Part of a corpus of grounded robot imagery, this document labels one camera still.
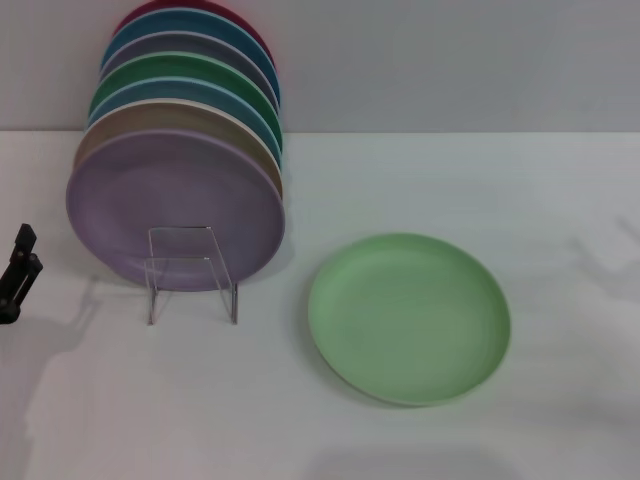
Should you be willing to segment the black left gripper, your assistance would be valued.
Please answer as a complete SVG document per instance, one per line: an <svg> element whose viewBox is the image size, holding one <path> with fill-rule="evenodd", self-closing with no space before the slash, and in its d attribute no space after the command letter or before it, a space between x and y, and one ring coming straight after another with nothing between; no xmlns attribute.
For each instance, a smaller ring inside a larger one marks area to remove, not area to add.
<svg viewBox="0 0 640 480"><path fill-rule="evenodd" d="M43 269L39 257L32 253L36 234L29 224L22 224L14 242L10 262L1 277L0 324L11 325L20 316L20 305Z"/></svg>

